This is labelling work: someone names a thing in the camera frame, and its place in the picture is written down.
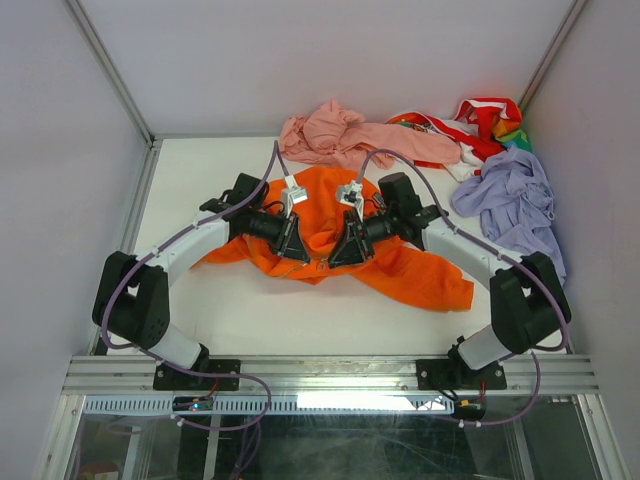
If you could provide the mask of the red white garment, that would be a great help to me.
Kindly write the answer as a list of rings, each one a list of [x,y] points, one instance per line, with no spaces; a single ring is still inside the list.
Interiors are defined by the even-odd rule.
[[[489,157],[505,150],[493,137],[492,128],[501,113],[516,109],[521,112],[517,103],[508,98],[476,97],[464,99],[451,119],[410,111],[391,117],[387,124],[437,133],[456,143],[461,150],[460,160],[445,168],[461,183],[478,176]]]

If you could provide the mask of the lavender shirt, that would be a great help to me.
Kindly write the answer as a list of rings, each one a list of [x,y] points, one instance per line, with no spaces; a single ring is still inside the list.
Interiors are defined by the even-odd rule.
[[[538,158],[516,146],[489,157],[481,173],[462,182],[451,197],[457,214],[480,218],[487,239],[520,254],[545,254],[564,283],[566,267],[552,231],[554,203]]]

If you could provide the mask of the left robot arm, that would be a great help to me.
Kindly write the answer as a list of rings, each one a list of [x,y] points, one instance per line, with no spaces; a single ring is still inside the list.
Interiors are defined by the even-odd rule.
[[[209,351],[172,324],[170,287],[208,253],[242,235],[266,241],[279,259],[309,262],[294,211],[307,200],[307,190],[294,176],[286,176],[274,203],[276,213],[268,210],[270,191],[266,181],[241,173],[231,189],[203,203],[188,226],[159,246],[139,254],[109,255],[92,311],[102,337],[114,334],[124,339],[125,347],[137,347],[170,364],[188,388],[204,385]]]

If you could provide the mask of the right aluminium frame post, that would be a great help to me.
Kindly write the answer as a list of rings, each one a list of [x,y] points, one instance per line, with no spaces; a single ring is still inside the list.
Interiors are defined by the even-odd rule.
[[[565,46],[566,42],[581,20],[582,15],[590,4],[590,0],[573,0],[570,2],[569,8],[562,17],[558,28],[553,34],[541,59],[537,63],[536,68],[534,69],[533,74],[518,102],[519,108],[523,115],[526,114],[527,110],[531,106],[537,93],[550,74],[554,62],[560,55],[563,47]]]

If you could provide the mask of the left aluminium frame post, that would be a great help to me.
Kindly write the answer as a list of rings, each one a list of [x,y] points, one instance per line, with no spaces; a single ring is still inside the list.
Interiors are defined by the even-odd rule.
[[[112,56],[108,52],[85,6],[78,0],[63,0],[62,3],[74,21],[129,120],[143,139],[145,145],[149,148],[153,147],[156,140],[155,135],[116,67]]]

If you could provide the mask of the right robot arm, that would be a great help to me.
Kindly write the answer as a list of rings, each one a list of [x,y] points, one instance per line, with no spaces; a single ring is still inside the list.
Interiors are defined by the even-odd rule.
[[[382,241],[398,238],[451,261],[489,293],[489,325],[459,338],[440,371],[427,371],[427,379],[440,380],[446,388],[468,388],[499,361],[536,348],[554,332],[568,340],[571,310],[547,255],[503,253],[460,229],[439,203],[423,205],[404,173],[387,175],[378,186],[374,202],[381,210],[372,215],[364,213],[360,180],[338,187],[337,200],[347,209],[329,267],[362,264],[376,257]]]

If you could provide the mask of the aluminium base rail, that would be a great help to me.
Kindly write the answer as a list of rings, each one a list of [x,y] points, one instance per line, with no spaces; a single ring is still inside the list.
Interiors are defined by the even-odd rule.
[[[218,357],[217,370],[232,378],[220,386],[225,393],[275,395],[305,391],[363,391],[419,394],[414,356],[233,356]],[[591,362],[584,355],[540,354],[507,360],[507,387],[489,395],[526,396],[535,386],[542,395],[569,396],[600,391]],[[208,391],[210,380],[188,379],[140,355],[76,356],[68,367],[62,391],[67,395],[151,394]],[[479,390],[459,390],[458,395]]]

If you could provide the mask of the aluminium frame post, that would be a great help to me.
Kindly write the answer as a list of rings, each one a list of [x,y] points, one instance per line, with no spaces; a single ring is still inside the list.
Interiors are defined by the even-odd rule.
[[[143,139],[145,145],[149,148],[153,147],[156,140],[155,135],[116,67],[112,56],[108,52],[85,6],[78,0],[63,0],[62,3],[74,21],[129,120]]]
[[[531,106],[537,93],[550,74],[554,62],[560,55],[563,47],[565,46],[566,42],[581,20],[582,15],[590,4],[590,0],[573,0],[570,2],[569,8],[562,17],[558,28],[553,34],[541,59],[537,63],[536,68],[534,69],[533,74],[518,102],[519,108],[523,115],[526,114],[527,110]]]

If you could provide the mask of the rainbow coloured cloth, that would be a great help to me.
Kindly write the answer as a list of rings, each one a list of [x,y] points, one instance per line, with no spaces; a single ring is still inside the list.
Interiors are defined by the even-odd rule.
[[[516,109],[508,113],[501,113],[492,128],[493,137],[505,149],[517,147],[532,153],[533,147],[529,136],[521,128],[522,114]]]

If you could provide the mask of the orange zip jacket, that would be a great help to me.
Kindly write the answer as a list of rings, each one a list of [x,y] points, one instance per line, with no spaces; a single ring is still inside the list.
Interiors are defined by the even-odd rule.
[[[339,187],[352,170],[313,166],[296,174],[306,200],[291,212],[282,205],[285,183],[275,180],[250,206],[230,217],[230,240],[204,256],[214,264],[251,261],[275,278],[318,284],[352,275],[380,293],[414,307],[466,311],[472,282],[446,259],[422,252],[417,239],[418,196],[408,179],[394,176],[374,186],[360,181],[363,213],[340,203]]]

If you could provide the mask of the pink garment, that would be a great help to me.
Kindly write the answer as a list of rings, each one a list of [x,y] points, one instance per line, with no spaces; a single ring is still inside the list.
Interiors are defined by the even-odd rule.
[[[358,170],[376,149],[372,162],[389,169],[394,151],[415,162],[452,165],[460,161],[461,149],[451,139],[398,124],[368,122],[354,110],[332,99],[306,116],[285,121],[279,137],[282,155],[294,162]]]

